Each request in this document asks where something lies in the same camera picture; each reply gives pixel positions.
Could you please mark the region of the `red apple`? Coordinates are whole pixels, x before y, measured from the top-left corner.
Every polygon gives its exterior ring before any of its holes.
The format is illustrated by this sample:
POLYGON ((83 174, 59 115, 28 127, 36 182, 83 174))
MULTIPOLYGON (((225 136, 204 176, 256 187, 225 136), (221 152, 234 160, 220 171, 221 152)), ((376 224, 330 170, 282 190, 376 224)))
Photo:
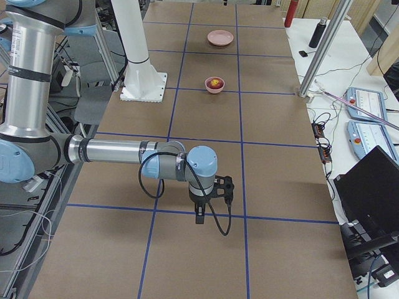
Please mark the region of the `red apple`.
POLYGON ((208 87, 212 89, 219 89, 223 86, 222 81, 218 78, 213 78, 208 82, 208 87))

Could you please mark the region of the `aluminium frame post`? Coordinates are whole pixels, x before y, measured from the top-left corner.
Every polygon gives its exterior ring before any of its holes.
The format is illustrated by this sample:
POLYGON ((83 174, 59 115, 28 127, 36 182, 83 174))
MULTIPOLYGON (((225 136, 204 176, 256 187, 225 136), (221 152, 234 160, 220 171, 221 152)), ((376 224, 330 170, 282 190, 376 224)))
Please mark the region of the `aluminium frame post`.
POLYGON ((315 79, 315 76, 322 65, 322 62, 327 55, 327 52, 338 33, 342 22, 347 15, 353 0, 341 0, 337 6, 337 9, 330 20, 323 37, 321 38, 318 49, 316 50, 315 56, 312 59, 309 68, 305 74, 305 77, 300 85, 298 96, 305 98, 306 103, 311 103, 313 101, 312 95, 309 95, 309 89, 312 85, 312 82, 315 79))

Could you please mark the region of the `black orange power strip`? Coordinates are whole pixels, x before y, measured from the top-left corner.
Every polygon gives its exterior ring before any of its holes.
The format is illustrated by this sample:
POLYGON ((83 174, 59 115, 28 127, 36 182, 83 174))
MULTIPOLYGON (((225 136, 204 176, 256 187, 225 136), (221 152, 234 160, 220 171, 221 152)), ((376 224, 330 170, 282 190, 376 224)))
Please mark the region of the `black orange power strip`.
POLYGON ((325 123, 312 122, 311 126, 314 133, 315 141, 317 143, 317 149, 321 162, 323 164, 331 163, 332 145, 330 144, 328 138, 324 135, 325 123))

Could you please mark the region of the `blue teach pendant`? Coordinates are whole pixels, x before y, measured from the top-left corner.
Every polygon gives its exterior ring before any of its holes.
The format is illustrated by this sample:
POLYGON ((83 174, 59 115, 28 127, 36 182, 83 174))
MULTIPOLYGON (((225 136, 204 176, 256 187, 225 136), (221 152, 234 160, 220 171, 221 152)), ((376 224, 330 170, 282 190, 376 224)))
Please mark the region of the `blue teach pendant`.
POLYGON ((381 119, 387 120, 385 100, 382 92, 349 87, 345 93, 345 99, 351 105, 368 111, 381 119))
POLYGON ((347 133, 353 152, 358 159, 364 158, 376 146, 398 162, 398 153, 385 125, 370 121, 349 121, 347 133))

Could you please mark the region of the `pink bowl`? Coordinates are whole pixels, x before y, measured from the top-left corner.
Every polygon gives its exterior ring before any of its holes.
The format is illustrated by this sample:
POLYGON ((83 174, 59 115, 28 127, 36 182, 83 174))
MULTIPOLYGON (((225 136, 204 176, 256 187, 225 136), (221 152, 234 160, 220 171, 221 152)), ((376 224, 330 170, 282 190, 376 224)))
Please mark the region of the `pink bowl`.
POLYGON ((225 82, 220 77, 209 77, 205 80, 204 85, 209 93, 218 94, 223 91, 225 82))

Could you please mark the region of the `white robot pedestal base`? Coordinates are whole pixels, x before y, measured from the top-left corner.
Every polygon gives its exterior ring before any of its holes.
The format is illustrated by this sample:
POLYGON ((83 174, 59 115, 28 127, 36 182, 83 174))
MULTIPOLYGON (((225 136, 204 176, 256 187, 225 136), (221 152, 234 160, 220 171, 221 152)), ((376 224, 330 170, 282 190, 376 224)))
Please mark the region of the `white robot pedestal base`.
POLYGON ((159 103, 168 75, 150 62, 139 2, 115 0, 112 6, 128 62, 120 99, 159 103))

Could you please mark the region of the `upper blue teach pendant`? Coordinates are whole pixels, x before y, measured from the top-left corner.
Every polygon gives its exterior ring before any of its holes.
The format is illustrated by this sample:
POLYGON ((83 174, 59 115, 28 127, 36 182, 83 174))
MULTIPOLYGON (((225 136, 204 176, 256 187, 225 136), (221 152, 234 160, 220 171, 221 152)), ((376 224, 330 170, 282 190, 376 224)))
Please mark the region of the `upper blue teach pendant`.
POLYGON ((345 99, 351 105, 368 111, 381 119, 387 120, 385 100, 382 92, 349 87, 345 93, 345 99))

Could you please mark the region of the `small black device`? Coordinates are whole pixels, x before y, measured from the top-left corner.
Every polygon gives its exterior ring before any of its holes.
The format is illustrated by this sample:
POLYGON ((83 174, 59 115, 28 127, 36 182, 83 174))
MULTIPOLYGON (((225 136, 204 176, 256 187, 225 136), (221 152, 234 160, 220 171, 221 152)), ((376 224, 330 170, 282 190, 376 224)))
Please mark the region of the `small black device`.
POLYGON ((303 51, 303 50, 300 50, 299 54, 300 54, 301 57, 307 57, 308 56, 308 53, 303 51))

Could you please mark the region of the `pink plate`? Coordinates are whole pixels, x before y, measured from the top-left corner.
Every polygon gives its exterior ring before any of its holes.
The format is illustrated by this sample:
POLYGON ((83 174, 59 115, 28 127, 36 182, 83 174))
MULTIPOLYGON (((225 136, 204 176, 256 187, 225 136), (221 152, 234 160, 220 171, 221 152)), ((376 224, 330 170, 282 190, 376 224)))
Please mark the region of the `pink plate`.
POLYGON ((214 30, 208 33, 207 40, 215 46, 227 46, 232 43, 234 36, 226 30, 214 30))

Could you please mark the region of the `lower blue teach pendant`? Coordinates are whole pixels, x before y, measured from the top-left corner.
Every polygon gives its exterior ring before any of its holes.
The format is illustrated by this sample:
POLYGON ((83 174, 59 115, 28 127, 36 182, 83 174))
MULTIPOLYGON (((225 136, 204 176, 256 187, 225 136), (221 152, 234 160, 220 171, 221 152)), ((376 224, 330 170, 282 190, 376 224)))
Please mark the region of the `lower blue teach pendant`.
POLYGON ((385 125, 370 121, 349 121, 347 133, 353 152, 358 159, 364 158, 376 146, 398 162, 398 153, 385 125))

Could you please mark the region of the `black laptop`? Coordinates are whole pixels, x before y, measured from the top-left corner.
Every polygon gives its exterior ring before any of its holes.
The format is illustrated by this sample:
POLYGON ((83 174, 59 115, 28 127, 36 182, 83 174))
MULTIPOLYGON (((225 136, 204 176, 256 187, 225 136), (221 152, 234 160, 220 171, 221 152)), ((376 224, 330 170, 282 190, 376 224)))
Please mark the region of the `black laptop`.
POLYGON ((334 179, 346 218, 367 230, 398 230, 398 164, 376 146, 334 179))

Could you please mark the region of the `red water bottle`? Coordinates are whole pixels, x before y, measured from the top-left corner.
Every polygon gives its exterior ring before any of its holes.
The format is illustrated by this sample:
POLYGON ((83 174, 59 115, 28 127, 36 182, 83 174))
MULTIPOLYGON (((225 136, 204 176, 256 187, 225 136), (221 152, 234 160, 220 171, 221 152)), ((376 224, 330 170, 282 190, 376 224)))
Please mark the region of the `red water bottle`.
POLYGON ((292 20, 293 20, 293 18, 295 16, 295 13, 296 13, 296 9, 297 9, 298 3, 299 3, 299 0, 291 0, 290 1, 289 7, 288 7, 288 10, 287 10, 287 13, 286 13, 286 18, 285 18, 285 21, 284 21, 284 27, 285 28, 288 28, 288 27, 291 26, 292 20))

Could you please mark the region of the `black water bottle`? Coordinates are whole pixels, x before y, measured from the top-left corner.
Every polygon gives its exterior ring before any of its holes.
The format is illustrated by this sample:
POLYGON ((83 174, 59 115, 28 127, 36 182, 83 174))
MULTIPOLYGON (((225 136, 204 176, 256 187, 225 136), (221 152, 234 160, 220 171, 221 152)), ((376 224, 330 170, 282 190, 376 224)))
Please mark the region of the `black water bottle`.
POLYGON ((309 41, 310 48, 315 49, 318 46, 325 31, 325 28, 327 26, 327 20, 328 19, 326 17, 322 17, 320 21, 317 23, 314 33, 309 41))

